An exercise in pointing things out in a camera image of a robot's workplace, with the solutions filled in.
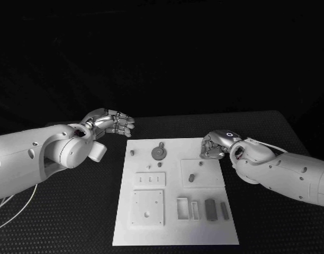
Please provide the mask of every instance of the robotic arm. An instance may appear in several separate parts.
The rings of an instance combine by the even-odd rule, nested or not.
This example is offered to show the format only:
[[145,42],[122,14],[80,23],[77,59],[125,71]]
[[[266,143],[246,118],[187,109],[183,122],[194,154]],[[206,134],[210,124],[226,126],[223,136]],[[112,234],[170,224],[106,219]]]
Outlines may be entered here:
[[100,162],[105,133],[131,137],[134,118],[103,108],[80,123],[58,124],[0,136],[0,198],[41,183],[58,171],[76,168],[87,156]]
[[222,159],[229,153],[239,177],[262,184],[284,196],[324,206],[324,161],[279,149],[277,155],[269,144],[240,136],[229,130],[209,133],[201,142],[203,158]]

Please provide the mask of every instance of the black table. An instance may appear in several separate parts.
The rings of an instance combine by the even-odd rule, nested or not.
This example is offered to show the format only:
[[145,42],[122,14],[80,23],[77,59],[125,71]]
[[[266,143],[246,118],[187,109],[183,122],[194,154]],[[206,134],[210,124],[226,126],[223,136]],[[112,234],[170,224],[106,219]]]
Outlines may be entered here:
[[[197,138],[217,129],[308,155],[277,111],[144,117],[132,139]],[[28,208],[0,229],[0,253],[324,253],[324,207],[246,183],[229,158],[220,163],[240,245],[113,247],[126,140],[108,134],[99,140],[108,146],[102,162],[87,158],[38,185]],[[0,209],[0,225],[22,209],[32,191],[19,193]]]

